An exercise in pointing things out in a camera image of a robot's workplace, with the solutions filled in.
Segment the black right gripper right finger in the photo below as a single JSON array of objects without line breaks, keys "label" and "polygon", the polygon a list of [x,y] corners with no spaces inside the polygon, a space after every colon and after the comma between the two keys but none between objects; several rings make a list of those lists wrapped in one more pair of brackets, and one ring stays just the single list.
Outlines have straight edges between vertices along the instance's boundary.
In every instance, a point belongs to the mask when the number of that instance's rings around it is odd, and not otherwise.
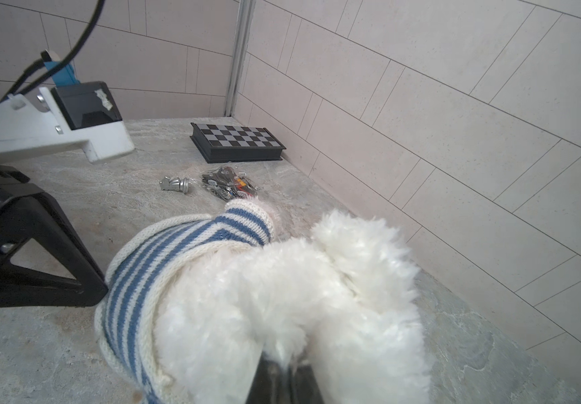
[{"label": "black right gripper right finger", "polygon": [[290,372],[290,402],[292,404],[324,404],[312,367],[299,364]]}]

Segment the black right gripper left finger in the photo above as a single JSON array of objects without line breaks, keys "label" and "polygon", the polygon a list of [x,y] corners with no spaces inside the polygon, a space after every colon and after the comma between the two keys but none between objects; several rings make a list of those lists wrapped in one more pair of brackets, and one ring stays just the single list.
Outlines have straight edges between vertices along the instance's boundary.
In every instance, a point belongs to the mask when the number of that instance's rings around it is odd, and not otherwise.
[{"label": "black right gripper left finger", "polygon": [[285,400],[285,370],[263,353],[246,404],[280,404]]}]

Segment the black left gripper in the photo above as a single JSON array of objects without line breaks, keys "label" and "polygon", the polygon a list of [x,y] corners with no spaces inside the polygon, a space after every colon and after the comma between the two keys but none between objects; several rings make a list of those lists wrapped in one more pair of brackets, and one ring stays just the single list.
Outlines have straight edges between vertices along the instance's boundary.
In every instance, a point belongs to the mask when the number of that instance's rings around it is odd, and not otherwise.
[{"label": "black left gripper", "polygon": [[[12,263],[34,240],[70,277]],[[108,293],[101,269],[57,201],[28,176],[0,165],[0,308],[96,306]]]}]

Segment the white teddy bear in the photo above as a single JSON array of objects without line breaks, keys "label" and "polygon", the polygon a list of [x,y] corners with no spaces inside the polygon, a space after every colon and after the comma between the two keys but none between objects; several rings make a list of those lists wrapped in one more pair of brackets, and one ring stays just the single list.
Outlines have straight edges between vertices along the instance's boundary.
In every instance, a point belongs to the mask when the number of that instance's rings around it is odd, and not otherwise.
[{"label": "white teddy bear", "polygon": [[338,210],[309,237],[203,252],[179,266],[157,308],[165,390],[243,403],[267,359],[310,365],[327,403],[426,403],[417,274],[398,229]]}]

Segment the blue white striped shirt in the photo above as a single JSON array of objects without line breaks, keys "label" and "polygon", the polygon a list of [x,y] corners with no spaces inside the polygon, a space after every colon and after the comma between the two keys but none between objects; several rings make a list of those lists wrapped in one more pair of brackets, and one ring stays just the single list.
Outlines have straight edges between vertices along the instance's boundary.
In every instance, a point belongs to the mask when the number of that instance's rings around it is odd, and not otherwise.
[{"label": "blue white striped shirt", "polygon": [[188,403],[173,392],[157,363],[153,329],[162,296],[183,267],[222,247],[263,247],[277,235],[275,215],[255,198],[228,202],[224,211],[179,215],[144,228],[112,259],[108,293],[97,305],[96,340],[108,365],[133,383],[144,403]]}]

